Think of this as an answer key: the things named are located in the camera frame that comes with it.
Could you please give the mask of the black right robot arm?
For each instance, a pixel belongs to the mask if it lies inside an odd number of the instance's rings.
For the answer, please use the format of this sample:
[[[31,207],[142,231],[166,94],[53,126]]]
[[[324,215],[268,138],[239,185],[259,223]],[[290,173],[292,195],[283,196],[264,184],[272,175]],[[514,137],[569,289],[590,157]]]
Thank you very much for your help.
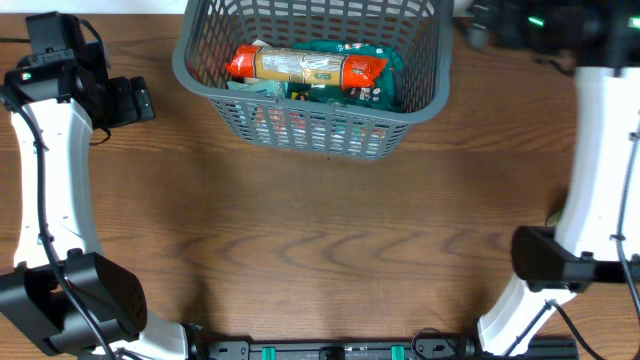
[[[571,181],[559,221],[522,226],[513,276],[476,324],[484,356],[525,354],[553,313],[595,283],[639,293],[639,5],[635,1],[459,1],[467,38],[570,53],[577,104]]]

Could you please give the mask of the grey plastic lattice basket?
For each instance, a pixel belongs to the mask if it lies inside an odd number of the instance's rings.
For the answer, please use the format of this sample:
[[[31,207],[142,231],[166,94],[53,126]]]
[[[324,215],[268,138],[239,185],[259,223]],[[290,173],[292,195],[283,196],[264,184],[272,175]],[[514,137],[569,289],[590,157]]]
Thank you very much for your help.
[[[440,0],[190,0],[173,71],[249,143],[379,159],[446,105],[455,4]],[[225,65],[242,44],[313,40],[393,48],[404,63],[397,112],[235,91]]]

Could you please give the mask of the orange pasta packet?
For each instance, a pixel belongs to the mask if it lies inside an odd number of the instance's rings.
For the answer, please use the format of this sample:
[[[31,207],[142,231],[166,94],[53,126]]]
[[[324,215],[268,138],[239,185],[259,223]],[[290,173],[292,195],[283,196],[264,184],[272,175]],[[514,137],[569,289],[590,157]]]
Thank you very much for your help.
[[[353,88],[372,87],[387,64],[368,55],[243,44],[226,70],[233,77]]]

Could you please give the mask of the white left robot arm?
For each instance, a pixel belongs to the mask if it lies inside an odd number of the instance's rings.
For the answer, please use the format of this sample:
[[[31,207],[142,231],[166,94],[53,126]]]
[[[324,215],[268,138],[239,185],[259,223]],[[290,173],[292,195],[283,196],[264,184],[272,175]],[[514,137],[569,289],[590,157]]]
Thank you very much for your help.
[[[192,326],[151,312],[138,278],[97,236],[89,179],[96,130],[155,116],[141,77],[109,76],[91,24],[49,12],[26,20],[32,52],[6,73],[1,101],[21,159],[22,216],[2,314],[48,356],[202,359]]]

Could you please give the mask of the green Nescafe coffee bag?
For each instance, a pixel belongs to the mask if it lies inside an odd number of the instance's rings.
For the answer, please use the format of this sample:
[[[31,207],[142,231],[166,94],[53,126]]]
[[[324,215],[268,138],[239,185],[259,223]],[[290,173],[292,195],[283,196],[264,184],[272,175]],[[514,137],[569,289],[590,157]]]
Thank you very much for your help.
[[[400,112],[402,110],[402,76],[404,62],[401,56],[389,46],[334,40],[313,40],[295,43],[293,49],[310,50],[339,54],[373,56],[387,60],[385,68],[370,87],[347,87],[304,85],[290,83],[287,96],[297,100],[318,103],[339,103],[373,108],[383,111]]]

